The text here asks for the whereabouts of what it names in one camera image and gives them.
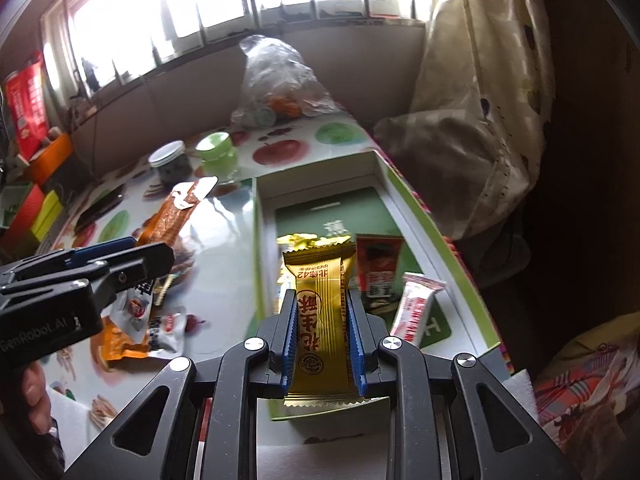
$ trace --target blue gripper pad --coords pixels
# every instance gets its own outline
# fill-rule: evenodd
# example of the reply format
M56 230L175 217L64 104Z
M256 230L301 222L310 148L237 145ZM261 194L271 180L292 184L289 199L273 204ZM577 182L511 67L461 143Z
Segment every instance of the blue gripper pad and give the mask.
M366 368L364 362L364 351L362 349L362 341L360 339L360 331L356 322L355 313L353 311L353 303L347 294L347 330L349 332L349 357L351 359L351 371L353 372L353 380L361 397L366 397L367 382Z
M282 379L280 386L286 395L293 381L293 368L296 363L296 348L298 343L298 307L294 302L292 312L289 316L289 325L287 327L287 339L284 344L284 352L282 354Z
M71 259L66 263L67 269L75 269L76 267L82 267L90 260L95 260L109 254L119 253L128 249L133 249L136 246L136 239L128 236L125 238L118 238L117 240L110 240L91 247L85 247L82 249L76 249Z

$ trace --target gold snack wrapper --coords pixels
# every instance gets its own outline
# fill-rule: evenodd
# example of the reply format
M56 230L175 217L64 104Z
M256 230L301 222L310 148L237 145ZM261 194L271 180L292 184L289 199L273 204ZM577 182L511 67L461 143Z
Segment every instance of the gold snack wrapper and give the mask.
M324 247L327 245L335 245L347 242L350 240L351 235L334 236L331 238L321 237L318 235L309 233L293 233L290 235L284 235L276 239L276 243L279 245L283 253L289 253L291 251L299 251L302 249L310 249L312 247ZM284 266L284 261L280 259L280 275L276 281L278 287L278 295L273 305L273 313L279 314L282 308L282 301L284 300L285 292L290 288L296 288L296 281L287 267Z
M298 300L296 365L285 404L353 402L358 397L351 375L344 296L354 256L355 244L349 242L284 253Z

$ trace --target red apple print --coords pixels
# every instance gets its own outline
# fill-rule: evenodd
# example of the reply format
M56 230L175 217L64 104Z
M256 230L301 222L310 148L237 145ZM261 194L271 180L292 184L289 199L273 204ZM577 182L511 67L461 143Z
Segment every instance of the red apple print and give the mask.
M273 144L265 144L254 152L253 159L263 166L277 166L286 162L302 160L308 152L309 145L300 140L279 140Z
M236 148L244 144L249 139L249 137L251 137L251 134L249 134L248 132L233 132L229 135L231 135L231 143Z
M270 137L277 137L280 135L286 135L291 130L293 130L293 128L278 128L277 130L273 130L272 132L269 132L267 135Z
M87 245L89 245L89 242L91 241L91 238L94 237L94 233L95 233L95 222L85 227L80 232L80 234L76 237L76 239L74 240L71 246L73 248L87 247Z
M238 186L238 184L235 184L235 183L218 184L215 188L213 188L213 192L211 193L211 195L218 198L220 196L228 195L229 193L235 191L239 187L240 186Z
M204 319L200 319L194 314L187 314L187 326L184 328L186 333L192 332L196 329L198 325L201 325L205 322Z

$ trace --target green lid jar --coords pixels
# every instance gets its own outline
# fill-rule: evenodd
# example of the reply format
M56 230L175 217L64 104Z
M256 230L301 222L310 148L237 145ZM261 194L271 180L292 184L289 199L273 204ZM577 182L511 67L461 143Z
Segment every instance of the green lid jar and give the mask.
M221 184L231 182L238 173L238 152L227 132L213 132L196 146L205 176L216 176Z

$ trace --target window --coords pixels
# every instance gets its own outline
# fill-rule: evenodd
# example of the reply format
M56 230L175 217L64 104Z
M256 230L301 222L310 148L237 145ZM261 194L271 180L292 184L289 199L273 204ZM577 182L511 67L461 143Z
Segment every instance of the window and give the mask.
M414 0L59 0L41 22L61 107L108 94L191 50L283 22L415 17Z

